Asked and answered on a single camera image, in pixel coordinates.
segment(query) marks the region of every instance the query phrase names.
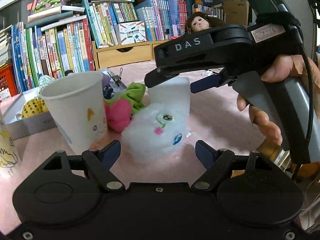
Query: pink fabric toy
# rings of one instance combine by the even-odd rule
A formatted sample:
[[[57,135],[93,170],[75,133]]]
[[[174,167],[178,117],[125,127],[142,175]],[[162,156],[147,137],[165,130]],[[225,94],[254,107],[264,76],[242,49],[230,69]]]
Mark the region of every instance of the pink fabric toy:
[[[121,133],[131,120],[131,104],[125,99],[117,100],[112,106],[104,103],[108,126],[114,131]]]

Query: bookshelf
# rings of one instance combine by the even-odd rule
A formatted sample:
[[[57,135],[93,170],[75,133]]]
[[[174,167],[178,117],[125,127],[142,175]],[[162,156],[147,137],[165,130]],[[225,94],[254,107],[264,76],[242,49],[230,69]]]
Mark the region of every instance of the bookshelf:
[[[146,41],[108,48],[97,49],[92,42],[95,66],[98,69],[109,68],[124,64],[148,61],[154,59],[154,48],[167,41]]]

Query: cup rim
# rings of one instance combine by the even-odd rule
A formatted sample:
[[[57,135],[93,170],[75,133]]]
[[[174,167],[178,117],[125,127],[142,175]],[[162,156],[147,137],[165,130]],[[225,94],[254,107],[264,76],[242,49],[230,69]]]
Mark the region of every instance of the cup rim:
[[[57,83],[66,82],[66,79],[75,78],[76,76],[80,76],[80,75],[88,75],[89,73],[90,73],[90,75],[96,75],[96,76],[99,75],[100,79],[99,80],[97,79],[97,81],[95,83],[93,83],[93,84],[81,87],[81,88],[79,88],[77,90],[74,90],[74,91],[71,91],[71,92],[68,92],[68,93],[63,93],[61,95],[56,95],[56,96],[52,96],[52,97],[48,97],[48,96],[44,96],[43,95],[43,92],[46,91],[48,89],[48,87],[50,87],[50,85],[52,85],[52,84],[57,85]],[[87,72],[75,73],[73,75],[65,76],[65,77],[63,77],[61,79],[58,79],[58,80],[54,81],[53,83],[49,84],[44,89],[42,89],[41,92],[40,92],[40,98],[43,99],[43,100],[55,100],[55,99],[61,99],[61,98],[66,98],[66,97],[73,96],[75,94],[83,92],[84,90],[87,90],[90,87],[93,87],[99,81],[102,82],[102,75],[103,75],[103,73],[100,72],[100,71],[87,71]]]

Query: pink cheek spot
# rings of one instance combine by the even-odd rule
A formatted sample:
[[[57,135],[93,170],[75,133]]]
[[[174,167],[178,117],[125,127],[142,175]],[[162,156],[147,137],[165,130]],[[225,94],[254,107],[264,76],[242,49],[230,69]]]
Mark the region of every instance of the pink cheek spot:
[[[161,127],[156,127],[156,128],[154,128],[153,132],[156,135],[161,135],[161,134],[163,134],[163,129]]]

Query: box with pencil illustrations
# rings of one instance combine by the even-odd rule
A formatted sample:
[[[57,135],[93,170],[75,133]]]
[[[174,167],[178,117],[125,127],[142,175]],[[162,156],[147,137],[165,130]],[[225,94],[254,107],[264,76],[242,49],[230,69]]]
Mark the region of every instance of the box with pencil illustrations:
[[[144,22],[120,23],[116,26],[119,45],[147,41]]]

